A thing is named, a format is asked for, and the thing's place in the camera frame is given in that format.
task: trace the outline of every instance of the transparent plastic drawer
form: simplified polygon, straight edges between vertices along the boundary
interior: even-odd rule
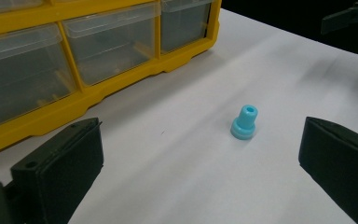
[[[213,0],[161,0],[161,52],[205,37]]]
[[[42,0],[0,0],[0,12],[42,5]]]
[[[0,123],[76,90],[55,24],[0,35]]]
[[[150,3],[64,21],[83,81],[93,85],[153,58],[159,14]]]

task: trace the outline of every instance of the white table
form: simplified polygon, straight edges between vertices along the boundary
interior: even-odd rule
[[[353,223],[297,156],[306,116],[358,132],[358,55],[223,9],[220,23],[212,49],[81,118],[103,122],[105,161],[71,223]],[[241,141],[246,104],[259,116]],[[0,181],[58,131],[1,152]]]

